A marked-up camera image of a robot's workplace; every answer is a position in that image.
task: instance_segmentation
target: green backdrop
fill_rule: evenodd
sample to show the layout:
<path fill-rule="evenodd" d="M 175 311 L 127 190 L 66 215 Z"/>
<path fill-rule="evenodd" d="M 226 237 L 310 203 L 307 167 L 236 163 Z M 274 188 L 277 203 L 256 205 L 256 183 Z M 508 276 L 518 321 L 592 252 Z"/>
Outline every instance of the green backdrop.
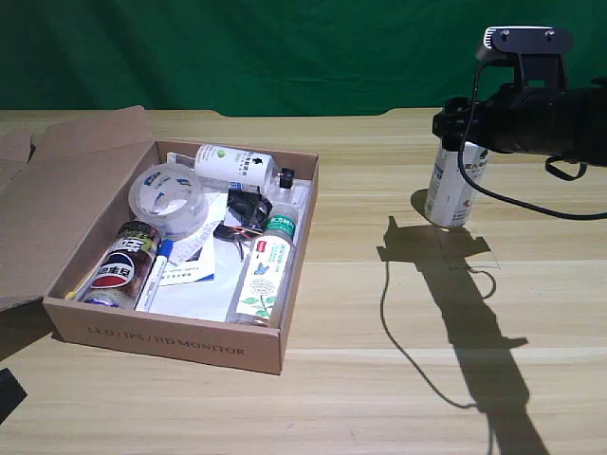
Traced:
<path fill-rule="evenodd" d="M 1 0 L 1 109 L 369 115 L 469 95 L 493 25 L 569 29 L 607 76 L 604 0 Z M 481 95 L 503 75 L 489 68 Z"/>

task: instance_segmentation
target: cardboard box lid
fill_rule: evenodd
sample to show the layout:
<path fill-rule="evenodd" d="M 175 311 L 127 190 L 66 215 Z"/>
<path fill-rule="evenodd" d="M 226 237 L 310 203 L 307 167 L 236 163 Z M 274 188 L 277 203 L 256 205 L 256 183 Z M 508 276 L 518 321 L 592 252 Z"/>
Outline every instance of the cardboard box lid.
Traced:
<path fill-rule="evenodd" d="M 13 130 L 0 137 L 0 160 L 25 164 L 31 152 L 31 133 L 28 130 Z"/>
<path fill-rule="evenodd" d="M 153 144 L 140 106 L 48 128 L 0 193 L 0 310 L 48 291 Z"/>
<path fill-rule="evenodd" d="M 15 130 L 0 137 L 0 192 L 26 167 L 30 151 L 31 133 L 26 130 Z"/>

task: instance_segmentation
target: can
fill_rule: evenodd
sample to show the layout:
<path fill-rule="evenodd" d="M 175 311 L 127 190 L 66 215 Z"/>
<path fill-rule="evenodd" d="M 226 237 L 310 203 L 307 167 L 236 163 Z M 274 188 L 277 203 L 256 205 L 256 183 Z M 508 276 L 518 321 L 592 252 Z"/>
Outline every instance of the can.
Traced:
<path fill-rule="evenodd" d="M 140 221 L 123 224 L 82 301 L 135 309 L 159 244 L 155 227 Z"/>
<path fill-rule="evenodd" d="M 424 205 L 426 218 L 442 228 L 459 228 L 469 219 L 476 190 L 462 177 L 457 165 L 458 151 L 438 147 Z M 488 151 L 485 147 L 466 142 L 464 168 L 474 183 L 481 183 L 487 168 Z"/>

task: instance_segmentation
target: clear tape roll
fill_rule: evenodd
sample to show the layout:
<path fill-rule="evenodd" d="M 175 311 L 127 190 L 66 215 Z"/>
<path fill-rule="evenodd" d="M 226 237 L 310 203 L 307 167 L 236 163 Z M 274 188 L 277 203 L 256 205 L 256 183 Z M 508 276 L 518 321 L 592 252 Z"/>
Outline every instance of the clear tape roll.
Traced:
<path fill-rule="evenodd" d="M 129 205 L 139 220 L 160 231 L 162 239 L 188 237 L 207 217 L 200 179 L 182 164 L 159 164 L 142 173 L 129 190 Z"/>

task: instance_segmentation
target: open cardboard box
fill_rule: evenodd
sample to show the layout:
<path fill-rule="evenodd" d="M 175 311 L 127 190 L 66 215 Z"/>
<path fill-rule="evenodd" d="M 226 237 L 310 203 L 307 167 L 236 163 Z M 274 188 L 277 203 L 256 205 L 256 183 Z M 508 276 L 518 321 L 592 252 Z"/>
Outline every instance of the open cardboard box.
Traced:
<path fill-rule="evenodd" d="M 280 373 L 316 202 L 317 155 L 248 148 L 273 155 L 280 166 L 311 181 L 278 328 L 64 300 L 119 227 L 133 219 L 127 195 L 135 178 L 165 162 L 169 152 L 194 156 L 198 147 L 155 140 L 140 106 L 49 127 L 33 158 L 27 165 L 22 160 L 21 171 L 0 193 L 0 308 L 43 297 L 48 315 L 67 342 Z M 8 152 L 0 151 L 0 158 L 5 155 Z"/>

